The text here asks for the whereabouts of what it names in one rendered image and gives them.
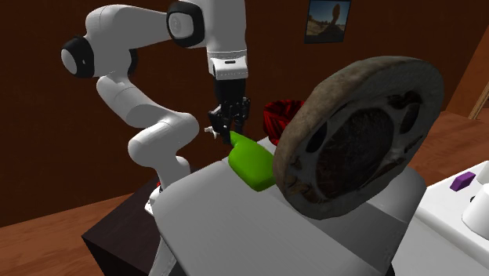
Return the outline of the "brown round disc with holes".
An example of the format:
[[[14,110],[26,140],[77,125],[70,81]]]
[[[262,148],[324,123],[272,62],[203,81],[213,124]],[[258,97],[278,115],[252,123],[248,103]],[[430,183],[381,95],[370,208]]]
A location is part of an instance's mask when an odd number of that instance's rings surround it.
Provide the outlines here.
[[[343,216],[403,172],[444,100],[431,63],[358,60],[318,84],[283,131],[273,174],[284,199],[315,220]]]

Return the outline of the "white cup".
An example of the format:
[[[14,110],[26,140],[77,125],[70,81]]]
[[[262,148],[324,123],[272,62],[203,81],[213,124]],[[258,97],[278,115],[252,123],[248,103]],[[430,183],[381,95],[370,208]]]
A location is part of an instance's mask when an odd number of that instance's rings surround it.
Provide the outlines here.
[[[484,184],[462,214],[463,223],[489,241],[489,183]]]

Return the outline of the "red woven basket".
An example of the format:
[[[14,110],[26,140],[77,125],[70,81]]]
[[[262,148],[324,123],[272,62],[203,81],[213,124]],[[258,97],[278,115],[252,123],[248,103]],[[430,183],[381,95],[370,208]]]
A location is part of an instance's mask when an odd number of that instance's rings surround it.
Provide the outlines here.
[[[284,129],[303,104],[302,100],[276,100],[263,108],[263,131],[273,145],[278,145]]]

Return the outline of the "green spray bottle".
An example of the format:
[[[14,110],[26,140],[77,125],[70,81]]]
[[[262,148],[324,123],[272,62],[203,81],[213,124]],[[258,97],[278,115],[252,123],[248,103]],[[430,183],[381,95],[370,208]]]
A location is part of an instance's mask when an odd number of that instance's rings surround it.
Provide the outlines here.
[[[202,175],[216,187],[260,192],[272,187],[276,180],[272,172],[273,155],[250,138],[229,131],[232,149],[223,160],[205,167]]]

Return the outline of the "wooden door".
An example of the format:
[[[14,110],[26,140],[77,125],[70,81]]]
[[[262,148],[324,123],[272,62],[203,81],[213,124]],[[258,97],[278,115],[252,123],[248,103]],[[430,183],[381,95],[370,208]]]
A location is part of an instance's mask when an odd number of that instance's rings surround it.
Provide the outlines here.
[[[489,100],[489,26],[465,69],[446,111],[476,119]]]

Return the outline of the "white toilet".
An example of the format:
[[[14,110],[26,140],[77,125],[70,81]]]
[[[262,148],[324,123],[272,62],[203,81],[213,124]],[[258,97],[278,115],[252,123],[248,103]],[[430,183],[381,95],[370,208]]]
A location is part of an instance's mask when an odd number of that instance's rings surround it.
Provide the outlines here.
[[[165,153],[155,169],[152,213],[187,276],[385,276],[426,191],[415,170],[395,169],[353,211],[314,220],[277,187],[251,189],[227,160],[191,172]]]

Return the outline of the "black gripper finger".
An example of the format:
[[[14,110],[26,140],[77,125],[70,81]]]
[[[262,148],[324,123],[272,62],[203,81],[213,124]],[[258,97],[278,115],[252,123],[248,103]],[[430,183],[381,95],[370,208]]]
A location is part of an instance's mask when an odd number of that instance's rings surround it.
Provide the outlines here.
[[[240,102],[231,105],[231,114],[234,122],[234,131],[243,133],[245,121],[248,119],[251,100],[243,96]]]
[[[212,129],[218,133],[224,144],[230,144],[231,105],[221,103],[216,109],[208,112]]]

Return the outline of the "dark robot stand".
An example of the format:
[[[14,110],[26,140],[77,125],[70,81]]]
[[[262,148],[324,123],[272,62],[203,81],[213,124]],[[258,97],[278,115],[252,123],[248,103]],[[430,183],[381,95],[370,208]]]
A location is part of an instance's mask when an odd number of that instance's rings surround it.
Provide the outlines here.
[[[157,182],[144,184],[81,236],[104,276],[149,274],[160,235],[144,206]]]

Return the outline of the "purple block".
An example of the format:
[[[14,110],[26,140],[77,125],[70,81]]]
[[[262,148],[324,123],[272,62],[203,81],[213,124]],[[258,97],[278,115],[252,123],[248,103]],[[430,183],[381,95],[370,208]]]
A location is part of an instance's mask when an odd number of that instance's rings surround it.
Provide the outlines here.
[[[464,172],[463,174],[455,177],[450,185],[450,188],[453,191],[460,191],[461,189],[468,187],[472,183],[475,176],[476,174],[473,172]]]

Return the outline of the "framed wall picture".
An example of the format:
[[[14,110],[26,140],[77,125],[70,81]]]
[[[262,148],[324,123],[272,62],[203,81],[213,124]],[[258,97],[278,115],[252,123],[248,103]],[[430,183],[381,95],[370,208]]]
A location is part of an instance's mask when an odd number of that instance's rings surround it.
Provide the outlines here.
[[[304,42],[343,42],[351,0],[310,0]]]

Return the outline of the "white washbasin counter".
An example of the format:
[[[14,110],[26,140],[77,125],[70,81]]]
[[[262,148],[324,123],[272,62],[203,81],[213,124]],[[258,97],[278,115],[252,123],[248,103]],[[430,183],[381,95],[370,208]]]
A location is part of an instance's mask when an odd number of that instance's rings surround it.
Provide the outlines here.
[[[426,188],[392,265],[396,276],[489,276],[489,240],[471,231],[462,214],[483,188],[477,178],[459,191],[456,178],[477,176],[481,162]]]

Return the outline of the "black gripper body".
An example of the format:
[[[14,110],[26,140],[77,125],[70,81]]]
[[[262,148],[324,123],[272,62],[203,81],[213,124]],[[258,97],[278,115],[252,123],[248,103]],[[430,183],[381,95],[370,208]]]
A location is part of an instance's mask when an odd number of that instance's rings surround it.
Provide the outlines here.
[[[213,78],[214,94],[218,104],[241,105],[245,97],[246,79],[218,80]]]

